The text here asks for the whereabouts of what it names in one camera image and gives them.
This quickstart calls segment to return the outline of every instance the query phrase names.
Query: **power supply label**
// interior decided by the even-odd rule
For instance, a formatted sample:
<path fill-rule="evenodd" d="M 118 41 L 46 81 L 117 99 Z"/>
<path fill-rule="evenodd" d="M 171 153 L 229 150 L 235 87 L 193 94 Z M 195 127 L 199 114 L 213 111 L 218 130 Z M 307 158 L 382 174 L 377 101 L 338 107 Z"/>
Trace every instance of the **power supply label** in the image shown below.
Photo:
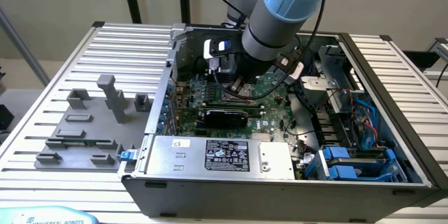
<path fill-rule="evenodd" d="M 206 140 L 205 169 L 249 172 L 249 148 L 242 141 Z"/>

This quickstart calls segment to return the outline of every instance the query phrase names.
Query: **white wall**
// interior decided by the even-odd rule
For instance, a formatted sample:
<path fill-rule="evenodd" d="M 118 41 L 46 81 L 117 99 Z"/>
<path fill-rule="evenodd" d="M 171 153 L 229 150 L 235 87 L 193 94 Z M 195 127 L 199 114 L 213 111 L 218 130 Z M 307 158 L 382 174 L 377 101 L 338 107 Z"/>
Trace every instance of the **white wall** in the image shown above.
<path fill-rule="evenodd" d="M 445 0 L 327 0 L 321 30 L 387 34 L 402 49 L 422 50 L 448 37 Z M 179 22 L 178 0 L 138 0 L 142 21 Z M 63 60 L 94 20 L 130 22 L 125 0 L 0 0 L 0 5 L 38 59 Z M 218 24 L 219 0 L 190 0 L 191 22 Z M 303 29 L 311 29 L 311 18 Z M 19 58 L 0 32 L 0 57 Z"/>

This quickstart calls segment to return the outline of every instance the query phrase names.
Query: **robotic arm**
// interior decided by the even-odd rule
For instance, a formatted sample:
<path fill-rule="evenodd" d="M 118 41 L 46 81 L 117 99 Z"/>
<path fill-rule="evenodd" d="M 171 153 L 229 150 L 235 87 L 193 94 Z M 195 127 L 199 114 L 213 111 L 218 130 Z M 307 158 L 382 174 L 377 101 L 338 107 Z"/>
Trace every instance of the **robotic arm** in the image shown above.
<path fill-rule="evenodd" d="M 245 18 L 249 18 L 249 22 L 238 37 L 205 42 L 203 59 L 209 72 L 215 75 L 219 71 L 218 58 L 233 54 L 237 79 L 227 87 L 230 92 L 237 94 L 243 83 L 263 74 L 278 61 L 279 51 L 294 40 L 295 32 L 314 14 L 319 1 L 229 0 L 237 10 L 229 7 L 226 23 L 237 26 Z M 297 62 L 290 64 L 287 59 L 285 62 L 289 67 L 285 75 L 289 75 Z"/>

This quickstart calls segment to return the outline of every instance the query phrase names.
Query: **gray part holder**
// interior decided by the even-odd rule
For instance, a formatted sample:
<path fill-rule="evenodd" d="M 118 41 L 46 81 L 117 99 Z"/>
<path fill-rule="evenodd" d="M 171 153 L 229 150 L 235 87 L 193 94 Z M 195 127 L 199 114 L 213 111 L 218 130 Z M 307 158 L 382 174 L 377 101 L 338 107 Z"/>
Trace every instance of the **gray part holder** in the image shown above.
<path fill-rule="evenodd" d="M 71 90 L 66 100 L 78 99 L 35 156 L 35 168 L 117 170 L 121 152 L 139 147 L 151 103 L 142 93 L 133 99 L 123 98 L 113 82 L 113 76 L 103 75 L 97 81 L 106 98 L 89 97 L 82 89 Z"/>

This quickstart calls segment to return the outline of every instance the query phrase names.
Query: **circuit board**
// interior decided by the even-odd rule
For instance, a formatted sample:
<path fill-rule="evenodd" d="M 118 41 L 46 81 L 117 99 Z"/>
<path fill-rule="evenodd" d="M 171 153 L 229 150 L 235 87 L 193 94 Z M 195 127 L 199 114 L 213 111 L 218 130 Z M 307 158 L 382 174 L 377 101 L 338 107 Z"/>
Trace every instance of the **circuit board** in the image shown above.
<path fill-rule="evenodd" d="M 257 84 L 245 84 L 239 95 L 257 96 L 275 84 L 275 77 L 266 73 L 257 78 Z M 198 74 L 177 89 L 177 135 L 223 138 L 255 138 L 262 141 L 283 141 L 283 126 L 293 119 L 290 102 L 286 99 L 286 87 L 278 88 L 263 98 L 247 101 L 221 91 L 206 76 Z M 246 112 L 246 126 L 235 129 L 209 129 L 202 122 L 203 113 L 210 109 Z"/>

